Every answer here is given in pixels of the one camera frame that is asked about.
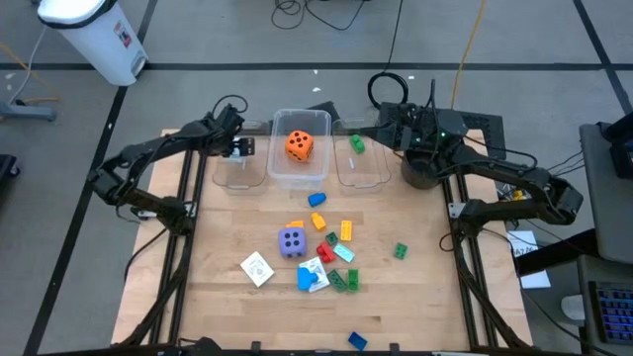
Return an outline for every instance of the white paper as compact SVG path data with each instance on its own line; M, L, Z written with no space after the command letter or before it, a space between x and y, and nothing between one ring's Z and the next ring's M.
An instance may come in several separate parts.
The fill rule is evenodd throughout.
M264 282L275 274L275 271L270 268L268 263L266 263L264 258L257 251L248 256L240 266L257 287L263 285Z
M516 237L525 240L529 243L536 244L536 238L534 238L534 233L532 231L510 231L507 233L507 238L510 240L512 244L512 249L514 249L514 257L518 257L522 254L529 253L531 251L535 251L538 249L538 246L531 245L525 243ZM535 289L535 288L550 288L552 285L550 284L550 279L547 276L546 271L532 273L531 275L521 277L521 285L524 289Z
M320 258L315 257L311 260L308 260L304 263L300 263L299 267L306 267L311 273L316 273L318 275L318 280L314 282L308 292L316 292L321 288L325 288L329 286L329 280L327 279L327 275L325 274L325 269L323 268L323 264L320 263Z

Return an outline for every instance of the wooden tabletop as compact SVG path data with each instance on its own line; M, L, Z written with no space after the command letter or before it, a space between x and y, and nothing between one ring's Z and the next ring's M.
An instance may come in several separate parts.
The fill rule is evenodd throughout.
M483 140L481 132L470 136ZM482 146L476 149L485 151ZM218 160L209 159L180 336L207 336L233 349L250 348L251 341L258 340L264 349L351 350L347 338L356 331L369 341L368 350L387 350L391 342L403 350L468 349L453 254L438 247L439 238L449 231L441 187L413 189L400 176L400 160L390 151L385 156L392 178L378 193L354 195L341 191L332 159L323 188L327 201L317 209L308 206L306 192L282 189L270 178L260 195L229 194L214 182ZM183 157L155 163L151 193L175 196ZM467 176L467 184L471 198L497 199L493 181ZM311 224L314 211L327 222L323 232ZM306 222L309 255L302 260L283 258L277 243L278 230L295 220ZM360 292L336 293L331 287L299 292L298 263L317 256L315 249L328 232L340 235L343 220L353 221L353 239L346 245L356 257L349 264L339 258L325 269L334 268L343 278L348 268L358 269ZM142 223L135 249L161 228L156 221ZM487 228L505 234L500 222ZM128 336L154 302L166 239L147 249L131 268L113 342ZM405 260L393 257L398 242L408 246ZM444 242L450 247L450 239ZM491 301L519 337L531 343L507 242L484 231L479 243ZM260 288L239 266L254 251L275 271ZM473 305L480 343L485 344L474 298ZM166 308L161 340L166 339L171 308Z

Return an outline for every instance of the white trash can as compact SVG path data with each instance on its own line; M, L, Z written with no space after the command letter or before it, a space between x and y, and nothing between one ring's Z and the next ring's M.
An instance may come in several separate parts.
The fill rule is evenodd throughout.
M147 53L117 0L43 0L38 16L113 85L134 84L147 62Z

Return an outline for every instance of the orange die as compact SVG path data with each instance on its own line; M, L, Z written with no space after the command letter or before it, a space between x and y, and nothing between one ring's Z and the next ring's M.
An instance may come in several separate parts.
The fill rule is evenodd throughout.
M314 147L313 137L301 131L291 132L286 139L286 154L298 162L307 162Z

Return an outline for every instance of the clear plastic container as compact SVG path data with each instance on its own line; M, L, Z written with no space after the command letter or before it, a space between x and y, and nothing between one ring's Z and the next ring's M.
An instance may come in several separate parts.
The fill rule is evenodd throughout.
M268 149L268 175L286 189L318 190L329 171L331 116L322 110L282 109L275 113ZM308 162L288 157L285 145L295 131L310 134L315 148Z
M332 126L334 161L343 194L377 193L392 178L385 147L359 132L359 129L374 126L364 118L338 120ZM365 143L361 154L356 153L349 142L353 134L360 134Z
M253 136L255 154L238 158L218 158L214 183L230 195L258 195L266 191L266 165L270 146L268 123L247 121L237 137Z

